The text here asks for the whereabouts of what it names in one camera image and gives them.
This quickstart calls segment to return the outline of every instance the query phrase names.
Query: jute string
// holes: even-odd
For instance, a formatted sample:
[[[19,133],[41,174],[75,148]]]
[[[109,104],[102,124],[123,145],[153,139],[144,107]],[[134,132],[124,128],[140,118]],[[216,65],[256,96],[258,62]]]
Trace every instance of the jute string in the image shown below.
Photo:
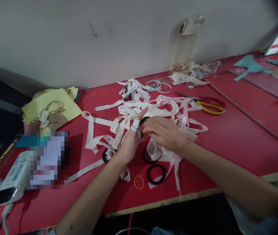
[[[57,103],[58,104],[58,109],[54,110],[54,111],[49,111],[49,108],[50,108],[50,106],[53,103]],[[45,109],[43,109],[40,112],[40,116],[42,115],[43,111],[49,111],[49,115],[47,117],[47,120],[49,121],[49,124],[48,124],[47,127],[51,131],[56,131],[58,128],[63,126],[65,123],[67,123],[66,117],[64,117],[64,115],[62,114],[62,112],[64,112],[65,110],[66,109],[61,107],[61,103],[59,101],[52,101],[51,103],[48,104],[48,106]],[[31,131],[31,132],[39,132],[39,131],[41,131],[43,128],[41,128],[40,125],[41,125],[41,122],[39,120],[39,117],[36,117],[29,124],[29,126],[30,126],[29,127],[29,131]]]

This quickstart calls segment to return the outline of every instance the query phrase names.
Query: red tabletop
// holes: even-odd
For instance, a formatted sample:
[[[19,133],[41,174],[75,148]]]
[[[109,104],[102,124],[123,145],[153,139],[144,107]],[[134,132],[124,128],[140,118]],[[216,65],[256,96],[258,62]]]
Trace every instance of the red tabletop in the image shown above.
[[[211,78],[209,81],[278,134],[277,99],[244,80],[233,81],[235,76],[232,74],[223,73],[242,57],[237,56],[222,60],[223,65],[217,71],[217,74],[221,73],[221,75],[216,75],[215,78]],[[267,59],[261,58],[259,60],[264,62]],[[167,75],[170,75],[170,73],[164,72],[150,75],[138,80],[145,84],[151,79]],[[118,94],[121,88],[121,85],[115,83],[82,91],[77,104],[81,110],[89,111],[94,117],[113,121],[119,115],[117,107],[102,111],[95,111],[94,109],[97,106],[113,104],[121,99]],[[173,86],[172,92],[167,94],[167,96],[178,97],[175,91],[193,96],[216,97],[225,101],[228,105],[226,112],[219,116],[210,115],[202,110],[188,113],[189,118],[204,124],[209,129],[207,132],[198,134],[198,139],[196,140],[198,145],[244,167],[257,176],[278,172],[278,140],[229,103],[212,87],[205,85],[190,89],[183,85]],[[150,100],[152,100],[160,93],[154,91],[150,94]],[[68,146],[71,147],[68,167],[69,176],[101,159],[104,151],[103,146],[98,146],[99,153],[94,155],[92,150],[84,148],[88,132],[87,127],[88,121],[82,116],[78,116],[60,129],[60,131],[69,131],[70,133],[68,142]],[[110,132],[109,127],[95,124],[94,136],[104,134],[115,136]],[[149,165],[142,158],[147,144],[148,140],[139,144],[134,159],[128,164],[132,180],[130,182],[118,180],[107,199],[103,213],[117,212],[179,196],[173,173],[169,175],[164,183],[149,189],[147,185],[147,169]],[[25,149],[15,149],[6,165],[1,166],[0,164],[0,177],[4,178],[6,176],[17,155],[22,151],[25,151]],[[169,163],[161,164],[168,169]],[[24,197],[15,203],[12,212],[7,218],[10,234],[25,233],[56,225],[75,199],[103,167],[104,165],[97,167],[69,185],[63,185],[60,189],[26,192]],[[133,179],[136,175],[140,175],[144,179],[145,186],[142,190],[136,189],[133,184]],[[179,164],[179,180],[182,195],[216,187],[212,180],[186,160]]]

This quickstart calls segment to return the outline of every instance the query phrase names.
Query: white wall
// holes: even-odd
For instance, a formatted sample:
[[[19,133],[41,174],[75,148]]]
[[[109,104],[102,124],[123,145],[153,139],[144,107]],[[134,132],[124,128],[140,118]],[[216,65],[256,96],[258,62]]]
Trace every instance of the white wall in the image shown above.
[[[175,27],[216,6],[198,35],[195,62],[247,53],[278,25],[270,0],[0,0],[0,77],[29,93],[167,71]],[[98,39],[87,37],[88,21]]]

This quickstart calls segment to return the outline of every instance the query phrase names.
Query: charging cable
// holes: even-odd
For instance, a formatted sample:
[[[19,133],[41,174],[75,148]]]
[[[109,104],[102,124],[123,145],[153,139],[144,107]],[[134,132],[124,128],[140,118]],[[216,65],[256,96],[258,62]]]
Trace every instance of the charging cable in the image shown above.
[[[5,235],[8,235],[8,227],[6,225],[6,216],[12,211],[14,204],[8,204],[5,206],[3,212],[2,212],[2,220],[0,221],[0,225],[2,224],[2,227],[5,231]]]

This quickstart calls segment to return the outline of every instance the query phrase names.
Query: wooden table edge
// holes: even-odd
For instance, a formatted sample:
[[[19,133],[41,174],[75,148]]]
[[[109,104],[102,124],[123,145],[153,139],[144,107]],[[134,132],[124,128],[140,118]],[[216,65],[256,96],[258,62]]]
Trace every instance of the wooden table edge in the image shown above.
[[[264,175],[264,176],[262,176],[262,179],[264,179],[267,182],[278,181],[278,172],[269,174],[269,175]],[[199,191],[196,193],[186,194],[186,195],[173,197],[173,198],[165,199],[165,200],[158,201],[158,202],[153,202],[153,203],[149,203],[149,204],[145,204],[145,205],[141,205],[141,206],[137,206],[137,207],[132,207],[132,208],[117,211],[117,212],[108,213],[108,214],[105,214],[105,217],[109,218],[109,217],[113,217],[113,216],[125,215],[125,214],[130,214],[130,213],[139,212],[139,211],[145,211],[145,210],[149,210],[149,209],[153,209],[153,208],[157,208],[157,207],[161,207],[161,206],[170,205],[170,204],[177,203],[177,202],[184,202],[184,201],[193,200],[193,199],[197,199],[200,197],[206,197],[206,196],[210,196],[210,195],[222,193],[222,192],[223,191],[219,187],[212,188],[212,189],[206,189],[206,190]]]

